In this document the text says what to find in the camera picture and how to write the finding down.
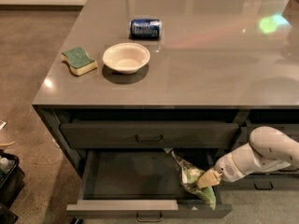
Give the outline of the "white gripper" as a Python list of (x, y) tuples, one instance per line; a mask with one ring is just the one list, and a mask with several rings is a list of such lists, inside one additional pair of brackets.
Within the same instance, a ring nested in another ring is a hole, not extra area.
[(235, 164), (233, 155), (228, 153), (219, 158), (214, 168), (207, 170), (198, 180), (197, 187), (204, 189), (211, 186), (217, 186), (221, 180), (225, 182), (235, 182), (245, 175), (241, 173)]

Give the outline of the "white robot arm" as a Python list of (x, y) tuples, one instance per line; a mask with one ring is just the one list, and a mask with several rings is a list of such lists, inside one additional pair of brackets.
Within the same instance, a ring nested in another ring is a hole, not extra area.
[(197, 187), (235, 182), (253, 173), (277, 171), (299, 166), (299, 143), (287, 134), (268, 126), (254, 129), (249, 141), (219, 158), (197, 181)]

